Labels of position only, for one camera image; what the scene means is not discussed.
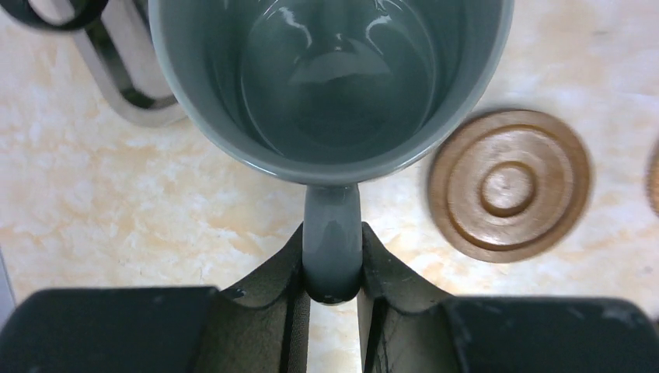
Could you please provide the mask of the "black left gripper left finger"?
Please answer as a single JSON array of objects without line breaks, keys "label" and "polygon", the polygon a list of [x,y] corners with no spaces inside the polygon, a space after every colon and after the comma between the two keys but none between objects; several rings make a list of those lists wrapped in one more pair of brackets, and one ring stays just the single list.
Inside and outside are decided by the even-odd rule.
[{"label": "black left gripper left finger", "polygon": [[304,372],[302,231],[225,289],[54,288],[1,333],[3,372]]}]

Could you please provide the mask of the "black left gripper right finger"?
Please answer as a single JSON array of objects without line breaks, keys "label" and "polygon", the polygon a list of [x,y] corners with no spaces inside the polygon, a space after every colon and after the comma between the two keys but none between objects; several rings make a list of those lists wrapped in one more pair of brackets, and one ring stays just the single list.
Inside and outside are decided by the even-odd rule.
[{"label": "black left gripper right finger", "polygon": [[657,324],[615,298],[457,296],[362,227],[365,372],[656,372]]}]

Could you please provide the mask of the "brown wooden coaster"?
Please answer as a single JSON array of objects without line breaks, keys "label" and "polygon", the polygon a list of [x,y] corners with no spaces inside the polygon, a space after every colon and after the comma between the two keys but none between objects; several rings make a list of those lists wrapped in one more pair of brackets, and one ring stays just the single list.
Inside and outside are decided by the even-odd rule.
[{"label": "brown wooden coaster", "polygon": [[427,179],[431,218],[476,260],[512,263],[545,252],[584,213],[588,150],[561,119],[499,110],[463,124],[440,147]]}]

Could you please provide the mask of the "grey blue mug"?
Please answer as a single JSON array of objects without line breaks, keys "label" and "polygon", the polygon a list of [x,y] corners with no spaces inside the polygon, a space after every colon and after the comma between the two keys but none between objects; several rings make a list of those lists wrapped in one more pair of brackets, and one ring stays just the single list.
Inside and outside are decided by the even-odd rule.
[{"label": "grey blue mug", "polygon": [[511,1],[151,1],[162,72],[204,136],[306,186],[302,266],[317,302],[360,287],[358,186],[415,163],[477,104]]}]

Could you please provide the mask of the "dark green mug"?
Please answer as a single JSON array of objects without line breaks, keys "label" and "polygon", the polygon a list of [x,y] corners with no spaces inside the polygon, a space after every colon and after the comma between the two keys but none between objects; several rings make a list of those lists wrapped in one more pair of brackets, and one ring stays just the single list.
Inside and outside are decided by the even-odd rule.
[{"label": "dark green mug", "polygon": [[1,0],[1,8],[18,23],[57,33],[84,30],[100,20],[109,1]]}]

